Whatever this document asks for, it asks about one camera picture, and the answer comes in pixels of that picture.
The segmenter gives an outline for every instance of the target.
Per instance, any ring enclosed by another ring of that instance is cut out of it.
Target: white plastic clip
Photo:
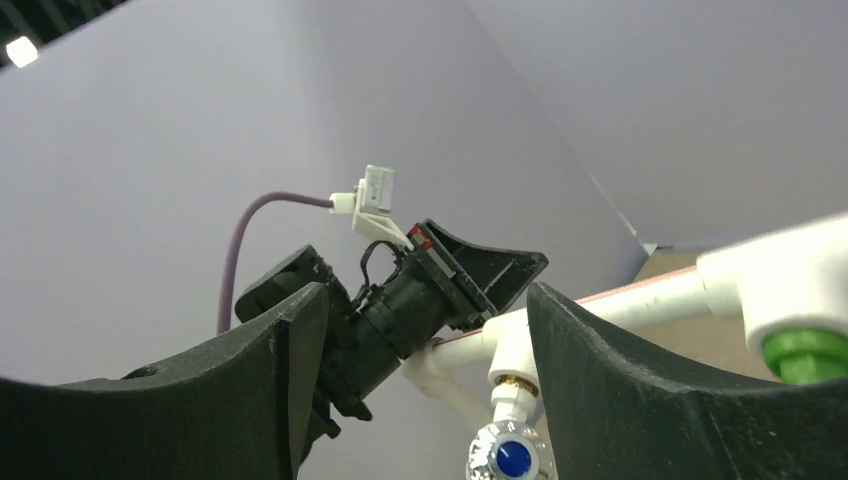
[[[355,193],[334,193],[332,213],[353,215],[353,231],[366,239],[388,241],[412,250],[412,242],[389,217],[395,171],[368,165]]]

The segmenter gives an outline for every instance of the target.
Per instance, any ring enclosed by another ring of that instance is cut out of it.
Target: ceiling light
[[[6,45],[6,55],[18,68],[23,68],[38,58],[38,49],[27,37],[21,37]]]

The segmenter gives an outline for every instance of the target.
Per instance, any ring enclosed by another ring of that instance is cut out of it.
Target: black wire
[[[371,255],[374,254],[374,250],[380,245],[385,245],[392,251],[395,264],[395,270],[388,278],[386,278],[385,281],[383,281],[383,285],[394,280],[395,277],[400,274],[400,270],[403,267],[403,252],[394,243],[388,240],[377,240],[376,242],[368,245],[365,252],[362,253],[362,258],[359,259],[359,268],[362,269],[362,276],[365,278],[365,283],[362,284],[362,287],[359,288],[359,292],[356,293],[356,296],[353,297],[353,300],[351,301],[354,310],[358,310],[359,307],[362,306],[362,302],[365,301],[368,294],[375,288],[375,286],[371,285],[371,279],[368,277],[368,262],[371,260]]]

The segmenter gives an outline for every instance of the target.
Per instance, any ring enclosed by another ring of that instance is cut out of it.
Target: green cap
[[[766,338],[763,358],[783,383],[791,385],[848,377],[848,338],[827,330],[787,330]]]

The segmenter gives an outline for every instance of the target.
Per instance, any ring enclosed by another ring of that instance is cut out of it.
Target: blue knob
[[[495,460],[501,472],[510,478],[521,478],[533,466],[533,457],[527,447],[514,441],[501,444]]]

